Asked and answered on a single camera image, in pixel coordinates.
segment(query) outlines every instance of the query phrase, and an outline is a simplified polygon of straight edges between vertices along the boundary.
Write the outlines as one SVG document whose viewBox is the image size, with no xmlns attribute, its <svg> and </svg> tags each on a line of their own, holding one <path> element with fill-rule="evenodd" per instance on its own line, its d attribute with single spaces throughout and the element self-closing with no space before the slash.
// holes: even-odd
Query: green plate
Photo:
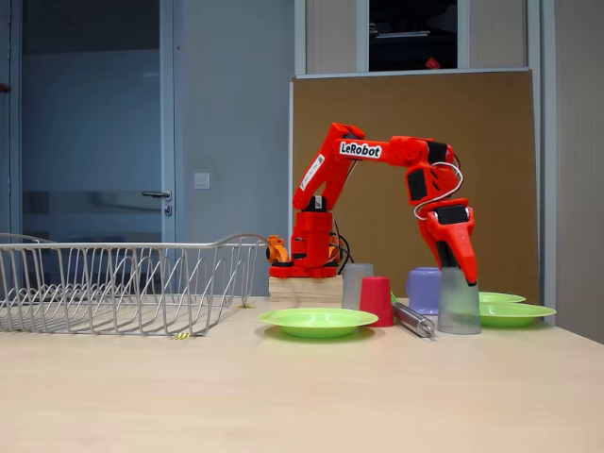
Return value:
<svg viewBox="0 0 604 453">
<path fill-rule="evenodd" d="M 478 302 L 481 304 L 516 303 L 527 300 L 522 295 L 478 292 Z"/>
<path fill-rule="evenodd" d="M 521 327 L 555 313 L 554 309 L 541 305 L 480 304 L 480 323 L 493 327 Z"/>
<path fill-rule="evenodd" d="M 378 317 L 366 311 L 345 309 L 288 309 L 267 311 L 258 317 L 279 326 L 295 337 L 334 338 L 351 333 L 358 326 L 375 323 Z"/>
</svg>

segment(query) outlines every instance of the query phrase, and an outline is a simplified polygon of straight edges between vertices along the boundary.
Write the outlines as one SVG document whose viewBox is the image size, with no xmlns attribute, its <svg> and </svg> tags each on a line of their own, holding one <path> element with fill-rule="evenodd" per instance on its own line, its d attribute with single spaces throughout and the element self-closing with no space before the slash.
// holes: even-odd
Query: white wall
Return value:
<svg viewBox="0 0 604 453">
<path fill-rule="evenodd" d="M 604 343 L 604 2 L 556 1 L 557 323 Z"/>
<path fill-rule="evenodd" d="M 470 67 L 527 66 L 526 0 L 469 0 Z"/>
<path fill-rule="evenodd" d="M 306 55 L 307 74 L 357 72 L 357 0 L 306 0 Z"/>
<path fill-rule="evenodd" d="M 287 235 L 294 0 L 182 0 L 176 61 L 177 238 Z M 210 190 L 193 189 L 195 172 Z M 257 276 L 268 276 L 259 257 Z M 257 278 L 267 294 L 268 278 Z"/>
</svg>

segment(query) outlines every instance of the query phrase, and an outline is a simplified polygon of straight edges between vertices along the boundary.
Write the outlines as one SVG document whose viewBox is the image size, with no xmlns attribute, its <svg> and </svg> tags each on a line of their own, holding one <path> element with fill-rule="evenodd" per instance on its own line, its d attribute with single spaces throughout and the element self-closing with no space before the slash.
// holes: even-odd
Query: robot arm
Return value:
<svg viewBox="0 0 604 453">
<path fill-rule="evenodd" d="M 410 205 L 420 232 L 439 266 L 460 266 L 469 284 L 477 281 L 476 258 L 470 242 L 474 214 L 467 200 L 451 200 L 461 173 L 453 149 L 432 139 L 392 137 L 388 142 L 364 139 L 357 127 L 334 123 L 294 194 L 296 214 L 292 260 L 273 260 L 273 277 L 332 277 L 330 235 L 335 206 L 346 179 L 359 160 L 407 167 Z M 321 195 L 315 195 L 322 185 Z"/>
</svg>

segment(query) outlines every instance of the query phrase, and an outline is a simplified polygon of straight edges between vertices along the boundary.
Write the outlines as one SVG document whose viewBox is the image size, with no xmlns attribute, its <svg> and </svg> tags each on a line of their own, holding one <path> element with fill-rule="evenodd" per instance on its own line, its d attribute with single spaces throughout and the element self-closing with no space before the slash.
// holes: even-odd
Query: cup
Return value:
<svg viewBox="0 0 604 453">
<path fill-rule="evenodd" d="M 392 327 L 394 325 L 393 304 L 390 298 L 390 280 L 387 277 L 363 277 L 359 310 L 377 316 L 369 327 Z"/>
<path fill-rule="evenodd" d="M 417 267 L 407 276 L 409 308 L 424 315 L 438 314 L 441 271 L 438 267 Z"/>
<path fill-rule="evenodd" d="M 460 268 L 443 268 L 437 328 L 457 335 L 480 333 L 478 284 L 468 285 Z"/>
<path fill-rule="evenodd" d="M 374 275 L 374 265 L 368 262 L 348 263 L 344 268 L 344 287 L 342 289 L 342 308 L 358 310 L 361 299 L 361 281 L 363 277 Z"/>
</svg>

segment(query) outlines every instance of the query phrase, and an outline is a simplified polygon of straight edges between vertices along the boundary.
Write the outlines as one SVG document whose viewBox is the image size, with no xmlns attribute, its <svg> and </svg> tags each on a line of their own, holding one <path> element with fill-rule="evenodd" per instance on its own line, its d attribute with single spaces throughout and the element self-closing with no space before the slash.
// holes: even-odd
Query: brown board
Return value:
<svg viewBox="0 0 604 453">
<path fill-rule="evenodd" d="M 294 81 L 294 188 L 331 123 L 367 139 L 393 135 L 449 143 L 475 211 L 481 291 L 539 303 L 537 211 L 529 71 L 357 76 Z M 357 262 L 374 263 L 396 296 L 410 269 L 435 265 L 406 194 L 404 168 L 360 162 L 333 210 Z"/>
</svg>

